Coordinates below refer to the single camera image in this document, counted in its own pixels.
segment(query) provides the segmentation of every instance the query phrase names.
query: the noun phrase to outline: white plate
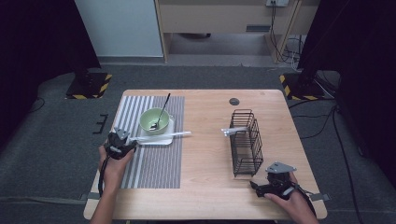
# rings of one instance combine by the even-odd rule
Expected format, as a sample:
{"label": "white plate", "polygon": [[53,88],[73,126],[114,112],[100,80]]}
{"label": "white plate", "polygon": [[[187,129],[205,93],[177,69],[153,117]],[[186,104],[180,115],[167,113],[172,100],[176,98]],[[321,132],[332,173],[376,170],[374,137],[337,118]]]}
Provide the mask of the white plate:
{"label": "white plate", "polygon": [[[168,126],[166,127],[165,133],[163,133],[163,134],[173,133],[174,130],[175,130],[175,120],[174,120],[174,118],[171,115],[169,115],[169,123],[168,123]],[[137,136],[138,137],[146,137],[146,136],[150,136],[150,135],[148,135],[148,133],[145,130],[139,128],[139,132],[138,132]],[[146,141],[138,140],[137,143],[139,145],[161,145],[161,146],[165,146],[165,145],[169,145],[169,144],[172,143],[173,137],[174,136],[169,136],[169,137],[162,138],[161,140],[146,140]]]}

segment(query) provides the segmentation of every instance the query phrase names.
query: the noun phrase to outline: wooden table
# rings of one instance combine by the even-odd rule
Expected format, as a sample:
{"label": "wooden table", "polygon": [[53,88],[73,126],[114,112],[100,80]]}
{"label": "wooden table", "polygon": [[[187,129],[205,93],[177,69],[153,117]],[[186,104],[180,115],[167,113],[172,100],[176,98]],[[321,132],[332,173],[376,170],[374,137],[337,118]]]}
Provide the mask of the wooden table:
{"label": "wooden table", "polygon": [[[303,146],[282,91],[278,90],[131,90],[123,95],[184,96],[184,130],[180,189],[121,189],[115,219],[289,219],[277,205],[258,198],[252,179],[267,184],[265,168],[281,161],[297,168],[295,175],[306,190],[317,193]],[[230,105],[237,98],[239,105]],[[252,109],[259,122],[264,162],[251,177],[233,175],[228,128],[235,109]],[[98,192],[93,184],[92,192]],[[84,217],[89,219],[98,201],[89,199]],[[327,216],[323,201],[313,202],[319,219]]]}

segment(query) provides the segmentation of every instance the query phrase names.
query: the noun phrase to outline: wall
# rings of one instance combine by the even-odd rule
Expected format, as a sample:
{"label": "wall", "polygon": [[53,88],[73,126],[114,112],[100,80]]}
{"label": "wall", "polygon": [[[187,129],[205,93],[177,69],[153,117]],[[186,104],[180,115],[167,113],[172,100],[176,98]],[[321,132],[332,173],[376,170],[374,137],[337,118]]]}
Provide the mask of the wall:
{"label": "wall", "polygon": [[98,57],[163,57],[153,0],[76,0]]}

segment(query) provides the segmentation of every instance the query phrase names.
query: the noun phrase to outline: black curtain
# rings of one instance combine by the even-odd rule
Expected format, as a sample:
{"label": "black curtain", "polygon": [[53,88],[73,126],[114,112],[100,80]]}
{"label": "black curtain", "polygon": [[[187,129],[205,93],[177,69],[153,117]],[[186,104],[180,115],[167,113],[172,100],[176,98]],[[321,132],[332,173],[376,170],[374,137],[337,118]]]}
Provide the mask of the black curtain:
{"label": "black curtain", "polygon": [[73,0],[0,0],[0,147],[51,78],[100,67]]}
{"label": "black curtain", "polygon": [[396,1],[320,1],[299,67],[337,71],[341,114],[364,156],[396,187]]}

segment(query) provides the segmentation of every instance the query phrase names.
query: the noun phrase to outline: spoon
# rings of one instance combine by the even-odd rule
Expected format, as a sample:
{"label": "spoon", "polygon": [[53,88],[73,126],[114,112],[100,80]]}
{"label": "spoon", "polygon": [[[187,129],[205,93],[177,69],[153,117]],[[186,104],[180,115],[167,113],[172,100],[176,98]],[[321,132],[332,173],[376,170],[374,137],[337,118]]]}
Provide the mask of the spoon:
{"label": "spoon", "polygon": [[[168,97],[166,97],[165,104],[163,105],[163,110],[165,109],[165,106],[166,106],[166,104],[168,103],[169,96],[171,96],[171,93],[169,93],[169,94],[168,94]],[[154,130],[157,130],[157,129],[159,128],[159,126],[160,126],[159,123],[160,123],[161,116],[163,115],[163,110],[161,111],[161,114],[160,114],[160,116],[158,117],[157,122],[153,123],[153,124],[151,125],[151,127],[149,127],[149,130],[150,130],[150,131],[154,131]]]}

